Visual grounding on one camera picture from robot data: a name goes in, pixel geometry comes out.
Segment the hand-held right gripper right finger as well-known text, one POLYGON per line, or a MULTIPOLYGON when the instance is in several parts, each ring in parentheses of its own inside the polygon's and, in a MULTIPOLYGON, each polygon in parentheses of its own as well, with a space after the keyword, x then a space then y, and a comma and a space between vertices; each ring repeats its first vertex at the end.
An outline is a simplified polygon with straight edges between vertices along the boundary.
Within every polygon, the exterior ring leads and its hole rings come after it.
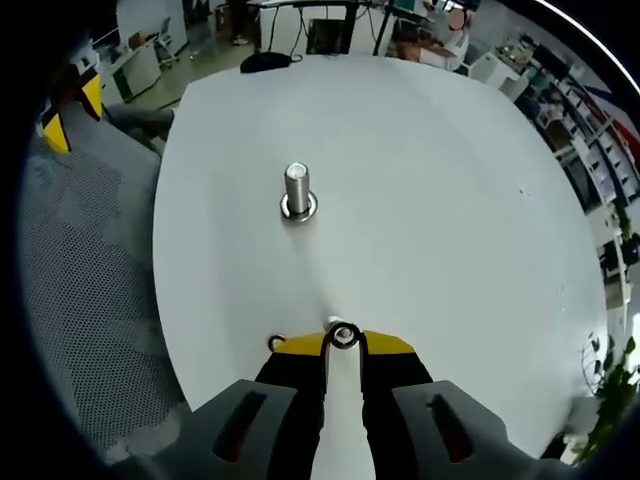
POLYGON ((402 339, 360 339, 362 418, 379 479, 562 479, 565 466, 513 445, 504 422, 450 381, 435 381, 402 339))

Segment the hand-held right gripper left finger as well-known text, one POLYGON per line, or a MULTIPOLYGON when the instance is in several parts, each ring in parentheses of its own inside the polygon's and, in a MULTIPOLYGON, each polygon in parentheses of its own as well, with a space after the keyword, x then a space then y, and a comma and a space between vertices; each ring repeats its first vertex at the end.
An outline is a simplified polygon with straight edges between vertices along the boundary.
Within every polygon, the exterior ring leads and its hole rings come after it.
POLYGON ((329 338, 290 337, 257 376, 193 412, 186 479, 309 479, 324 425, 329 338))

